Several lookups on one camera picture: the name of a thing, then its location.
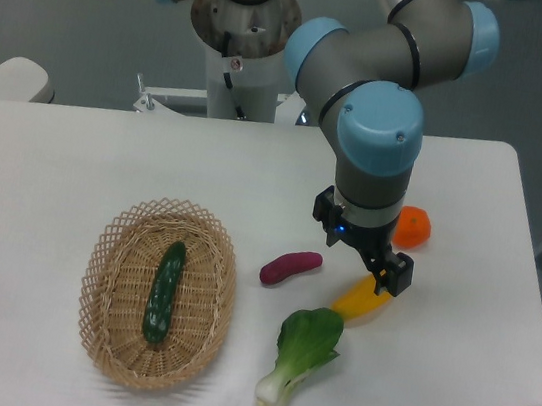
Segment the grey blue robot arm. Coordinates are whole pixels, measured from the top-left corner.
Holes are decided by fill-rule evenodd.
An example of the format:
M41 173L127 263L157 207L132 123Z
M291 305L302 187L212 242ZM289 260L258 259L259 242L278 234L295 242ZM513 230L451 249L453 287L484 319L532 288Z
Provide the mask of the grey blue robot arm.
M482 3L379 0L383 26L351 33L331 18L303 20L296 0L191 3L206 54L209 117L269 122L287 71L336 158L335 182L314 202L329 244L356 249L376 290L399 295L413 261L392 248L424 112L416 89L487 69L496 17Z

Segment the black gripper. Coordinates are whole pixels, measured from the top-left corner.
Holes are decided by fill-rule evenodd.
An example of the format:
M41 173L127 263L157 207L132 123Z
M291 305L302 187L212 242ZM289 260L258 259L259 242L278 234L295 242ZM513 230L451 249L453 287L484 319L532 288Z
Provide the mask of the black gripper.
M350 220L346 206L335 200L335 190L331 185L318 194L314 202L313 218L321 223L326 244L333 246L343 242L354 248L368 271L374 273L375 294L397 297L411 285L414 261L407 254L392 251L394 220L378 226Z

